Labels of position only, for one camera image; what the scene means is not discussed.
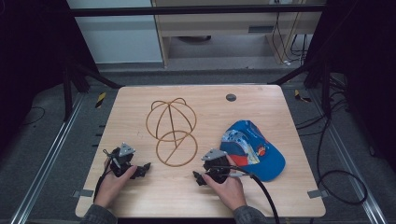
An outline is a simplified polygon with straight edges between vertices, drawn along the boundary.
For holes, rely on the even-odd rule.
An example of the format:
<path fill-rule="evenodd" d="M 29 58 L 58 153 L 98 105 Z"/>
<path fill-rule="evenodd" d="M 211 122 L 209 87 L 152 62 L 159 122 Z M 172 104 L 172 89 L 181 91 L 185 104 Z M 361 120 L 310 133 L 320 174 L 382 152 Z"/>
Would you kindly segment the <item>white cabinet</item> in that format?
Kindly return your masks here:
<path fill-rule="evenodd" d="M 66 1 L 71 9 L 151 7 L 150 0 Z M 76 21 L 97 64 L 163 61 L 153 16 L 76 17 Z"/>

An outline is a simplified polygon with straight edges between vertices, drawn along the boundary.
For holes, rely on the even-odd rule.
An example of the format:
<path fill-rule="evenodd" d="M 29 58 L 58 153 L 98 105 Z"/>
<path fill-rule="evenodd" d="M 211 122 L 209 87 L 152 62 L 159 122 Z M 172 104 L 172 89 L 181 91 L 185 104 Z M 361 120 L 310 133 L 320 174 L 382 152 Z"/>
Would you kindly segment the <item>grey tape tab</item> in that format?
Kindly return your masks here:
<path fill-rule="evenodd" d="M 326 198 L 329 196 L 329 193 L 327 190 L 320 190 L 320 189 L 315 189 L 315 190 L 310 190 L 307 192 L 308 196 L 310 199 L 314 198 Z"/>
<path fill-rule="evenodd" d="M 72 193 L 72 196 L 74 198 L 91 197 L 92 195 L 93 195 L 93 190 L 91 189 L 74 190 Z"/>

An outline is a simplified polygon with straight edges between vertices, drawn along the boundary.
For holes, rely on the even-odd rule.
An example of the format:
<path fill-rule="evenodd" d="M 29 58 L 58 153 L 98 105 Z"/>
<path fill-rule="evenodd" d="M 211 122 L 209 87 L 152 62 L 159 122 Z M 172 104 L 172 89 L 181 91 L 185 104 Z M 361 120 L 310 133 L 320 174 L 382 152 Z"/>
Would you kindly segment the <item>person's left hand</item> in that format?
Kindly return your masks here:
<path fill-rule="evenodd" d="M 136 166 L 131 166 L 122 176 L 117 177 L 110 168 L 106 167 L 102 183 L 93 203 L 104 208 L 109 208 L 135 171 Z"/>

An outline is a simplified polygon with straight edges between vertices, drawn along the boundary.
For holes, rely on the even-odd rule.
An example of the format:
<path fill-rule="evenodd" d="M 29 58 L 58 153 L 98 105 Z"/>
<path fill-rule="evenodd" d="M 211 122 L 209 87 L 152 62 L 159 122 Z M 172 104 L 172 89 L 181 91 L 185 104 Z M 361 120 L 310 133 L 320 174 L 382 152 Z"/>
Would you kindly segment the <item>black horizontal frame bar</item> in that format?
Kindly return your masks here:
<path fill-rule="evenodd" d="M 186 7 L 121 7 L 121 8 L 79 8 L 70 9 L 74 17 L 101 16 L 145 16 L 145 15 L 189 15 L 230 13 L 279 13 L 319 12 L 326 4 L 314 5 L 235 5 L 235 6 L 186 6 Z"/>

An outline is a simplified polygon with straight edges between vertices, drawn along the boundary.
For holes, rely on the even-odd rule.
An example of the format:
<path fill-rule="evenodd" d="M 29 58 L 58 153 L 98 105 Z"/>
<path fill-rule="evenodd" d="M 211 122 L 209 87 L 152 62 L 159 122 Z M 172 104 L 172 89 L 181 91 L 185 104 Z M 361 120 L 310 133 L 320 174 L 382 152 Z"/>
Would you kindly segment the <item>blue printed baseball cap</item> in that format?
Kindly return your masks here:
<path fill-rule="evenodd" d="M 250 120 L 238 120 L 221 137 L 219 149 L 225 151 L 235 164 L 260 181 L 268 182 L 284 170 L 284 156 Z"/>

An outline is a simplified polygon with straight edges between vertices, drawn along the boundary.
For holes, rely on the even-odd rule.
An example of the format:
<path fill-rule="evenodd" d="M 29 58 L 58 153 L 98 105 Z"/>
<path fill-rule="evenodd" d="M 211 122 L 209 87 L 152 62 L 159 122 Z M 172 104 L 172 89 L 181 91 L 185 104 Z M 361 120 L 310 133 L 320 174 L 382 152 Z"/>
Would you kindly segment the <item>black metal frame stand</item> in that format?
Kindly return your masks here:
<path fill-rule="evenodd" d="M 78 92 L 87 92 L 90 89 L 90 85 L 85 79 L 85 76 L 92 77 L 112 89 L 121 88 L 121 84 L 117 84 L 101 76 L 98 72 L 94 72 L 81 63 L 75 63 L 73 60 L 66 60 L 63 63 L 64 121 L 69 120 L 73 112 L 71 85 L 74 85 Z"/>
<path fill-rule="evenodd" d="M 275 81 L 268 82 L 268 85 L 280 86 L 301 73 L 307 72 L 308 76 L 304 80 L 304 86 L 311 89 L 321 82 L 321 109 L 324 115 L 330 118 L 332 116 L 330 104 L 330 68 L 330 63 L 327 60 L 312 60 L 294 69 L 285 76 Z"/>

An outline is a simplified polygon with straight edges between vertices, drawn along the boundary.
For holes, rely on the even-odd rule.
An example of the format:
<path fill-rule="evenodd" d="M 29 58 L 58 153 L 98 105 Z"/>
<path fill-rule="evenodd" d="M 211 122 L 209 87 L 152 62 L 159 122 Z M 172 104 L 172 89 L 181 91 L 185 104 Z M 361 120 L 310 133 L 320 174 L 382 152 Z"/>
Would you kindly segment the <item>black curtain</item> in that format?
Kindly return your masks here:
<path fill-rule="evenodd" d="M 347 77 L 349 101 L 396 173 L 396 0 L 325 0 L 307 62 Z"/>
<path fill-rule="evenodd" d="M 97 67 L 74 18 L 49 15 L 69 9 L 67 0 L 0 0 L 0 158 L 40 92 L 63 82 L 53 48 L 41 32 L 47 21 L 74 59 Z"/>

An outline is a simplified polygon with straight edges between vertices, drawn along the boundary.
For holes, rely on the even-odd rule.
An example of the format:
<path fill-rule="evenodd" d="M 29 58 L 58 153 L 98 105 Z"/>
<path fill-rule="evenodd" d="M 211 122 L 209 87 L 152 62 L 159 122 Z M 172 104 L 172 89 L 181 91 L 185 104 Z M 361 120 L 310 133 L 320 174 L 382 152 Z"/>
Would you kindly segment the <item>person's right hand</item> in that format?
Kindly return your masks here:
<path fill-rule="evenodd" d="M 239 177 L 227 177 L 222 184 L 214 181 L 209 175 L 202 174 L 202 177 L 231 211 L 247 204 L 243 184 Z"/>

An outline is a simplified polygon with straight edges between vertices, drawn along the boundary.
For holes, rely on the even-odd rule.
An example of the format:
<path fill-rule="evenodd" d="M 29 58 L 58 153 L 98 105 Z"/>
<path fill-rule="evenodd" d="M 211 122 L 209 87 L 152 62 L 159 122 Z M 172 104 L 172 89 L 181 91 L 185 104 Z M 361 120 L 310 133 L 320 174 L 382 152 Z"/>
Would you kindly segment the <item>aluminium floor rail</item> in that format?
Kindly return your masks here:
<path fill-rule="evenodd" d="M 348 202 L 347 200 L 343 199 L 341 203 L 352 206 L 361 206 L 366 216 L 370 220 L 371 224 L 389 224 L 379 204 L 377 203 L 375 196 L 373 195 L 370 188 L 368 187 L 368 184 L 363 178 L 361 171 L 358 169 L 357 165 L 352 160 L 350 154 L 347 152 L 347 148 L 343 140 L 341 139 L 341 135 L 336 130 L 335 126 L 332 124 L 332 120 L 328 119 L 324 115 L 324 112 L 321 109 L 321 100 L 319 99 L 319 94 L 316 91 L 309 91 L 308 93 L 310 94 L 312 102 L 319 112 L 319 116 L 324 119 L 323 128 L 320 132 L 320 139 L 319 139 L 317 159 L 316 159 L 317 173 L 319 179 L 322 181 L 327 175 L 331 175 L 331 174 L 345 175 L 348 181 L 350 182 L 353 188 L 353 192 L 357 196 L 358 200 L 356 202 Z M 320 162 L 321 146 L 325 134 L 330 136 L 332 147 L 335 151 L 335 154 L 338 157 L 338 160 L 342 164 L 342 169 L 330 170 L 322 174 L 320 172 L 319 162 Z"/>
<path fill-rule="evenodd" d="M 18 206 L 18 209 L 15 211 L 12 216 L 9 224 L 25 224 L 27 218 L 29 217 L 33 207 L 35 206 L 36 200 L 43 189 L 48 176 L 51 172 L 51 169 L 56 162 L 58 155 L 63 148 L 64 142 L 69 135 L 73 124 L 78 116 L 78 113 L 81 109 L 81 105 L 85 95 L 83 93 L 78 93 L 76 96 L 76 100 L 72 106 L 72 112 L 69 118 L 63 122 L 59 132 L 55 136 L 50 148 L 47 153 L 45 159 L 41 163 L 39 170 L 37 171 L 35 178 L 26 192 L 22 202 Z"/>

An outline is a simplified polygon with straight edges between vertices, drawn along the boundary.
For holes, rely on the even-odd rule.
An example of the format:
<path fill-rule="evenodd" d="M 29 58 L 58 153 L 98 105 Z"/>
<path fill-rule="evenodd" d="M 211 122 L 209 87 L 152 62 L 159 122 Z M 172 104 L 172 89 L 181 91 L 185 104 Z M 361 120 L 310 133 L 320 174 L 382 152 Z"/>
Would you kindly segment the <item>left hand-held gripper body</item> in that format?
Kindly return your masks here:
<path fill-rule="evenodd" d="M 122 176 L 131 167 L 134 153 L 135 149 L 126 143 L 122 143 L 110 153 L 110 169 L 116 177 Z"/>

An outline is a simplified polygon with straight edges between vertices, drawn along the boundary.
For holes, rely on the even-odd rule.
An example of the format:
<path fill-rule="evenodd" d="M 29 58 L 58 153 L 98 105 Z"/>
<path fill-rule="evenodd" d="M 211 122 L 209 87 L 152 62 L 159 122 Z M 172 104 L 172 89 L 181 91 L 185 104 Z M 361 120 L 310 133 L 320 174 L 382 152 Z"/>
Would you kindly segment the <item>light wooden desk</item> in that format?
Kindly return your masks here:
<path fill-rule="evenodd" d="M 154 7 L 231 5 L 314 5 L 325 0 L 150 0 Z M 157 15 L 163 62 L 169 62 L 171 39 L 178 36 L 264 35 L 277 63 L 291 60 L 292 39 L 312 35 L 319 12 Z"/>

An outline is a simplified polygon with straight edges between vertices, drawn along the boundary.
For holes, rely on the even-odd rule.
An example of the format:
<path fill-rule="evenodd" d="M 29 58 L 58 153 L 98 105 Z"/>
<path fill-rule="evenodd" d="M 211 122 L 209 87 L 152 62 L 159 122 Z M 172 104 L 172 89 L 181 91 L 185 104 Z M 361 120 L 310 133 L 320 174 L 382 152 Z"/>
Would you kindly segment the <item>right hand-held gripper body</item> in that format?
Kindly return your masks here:
<path fill-rule="evenodd" d="M 210 149 L 203 157 L 205 173 L 215 182 L 222 184 L 230 173 L 231 165 L 226 152 L 219 149 Z"/>

